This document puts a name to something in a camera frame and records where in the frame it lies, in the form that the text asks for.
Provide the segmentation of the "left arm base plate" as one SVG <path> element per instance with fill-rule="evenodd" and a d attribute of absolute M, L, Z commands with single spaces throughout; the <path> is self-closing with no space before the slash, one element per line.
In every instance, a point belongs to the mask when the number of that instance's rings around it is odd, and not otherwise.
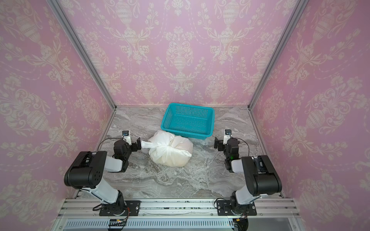
<path fill-rule="evenodd" d="M 141 206 L 141 201 L 139 200 L 129 200 L 125 201 L 122 207 L 102 205 L 99 216 L 123 216 L 123 217 L 137 217 L 139 215 Z"/>

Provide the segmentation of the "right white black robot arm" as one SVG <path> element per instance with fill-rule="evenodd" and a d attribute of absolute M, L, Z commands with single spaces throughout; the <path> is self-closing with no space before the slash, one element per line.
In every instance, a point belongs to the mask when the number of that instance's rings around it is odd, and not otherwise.
<path fill-rule="evenodd" d="M 236 190 L 228 199 L 229 205 L 220 206 L 224 214 L 255 216 L 254 201 L 267 195 L 282 191 L 281 179 L 267 155 L 239 155 L 240 141 L 233 137 L 224 140 L 215 138 L 214 148 L 222 151 L 225 156 L 225 168 L 230 173 L 244 174 L 245 184 Z"/>

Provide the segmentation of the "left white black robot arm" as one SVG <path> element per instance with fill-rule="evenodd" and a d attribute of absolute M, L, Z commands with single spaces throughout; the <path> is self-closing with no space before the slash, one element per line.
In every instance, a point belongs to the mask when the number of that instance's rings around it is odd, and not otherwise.
<path fill-rule="evenodd" d="M 64 175 L 64 184 L 82 190 L 100 201 L 93 211 L 100 216 L 138 216 L 140 201 L 126 201 L 122 192 L 113 188 L 103 177 L 105 171 L 124 173 L 129 166 L 129 157 L 141 150 L 141 139 L 128 142 L 128 137 L 114 143 L 114 155 L 106 151 L 83 151 L 78 154 Z"/>

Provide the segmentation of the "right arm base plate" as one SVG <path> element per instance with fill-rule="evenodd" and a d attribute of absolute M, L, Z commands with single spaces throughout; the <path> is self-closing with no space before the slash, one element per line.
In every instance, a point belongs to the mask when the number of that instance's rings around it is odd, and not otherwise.
<path fill-rule="evenodd" d="M 233 204 L 230 200 L 215 200 L 214 207 L 219 216 L 256 216 L 254 203 L 248 205 Z"/>

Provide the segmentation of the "white plastic bag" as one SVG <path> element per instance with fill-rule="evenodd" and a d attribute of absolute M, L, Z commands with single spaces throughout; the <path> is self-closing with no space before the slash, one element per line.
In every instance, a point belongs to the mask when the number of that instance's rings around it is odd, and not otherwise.
<path fill-rule="evenodd" d="M 193 143 L 188 138 L 162 130 L 148 141 L 141 141 L 141 146 L 149 150 L 154 163 L 169 167 L 184 167 L 193 154 Z"/>

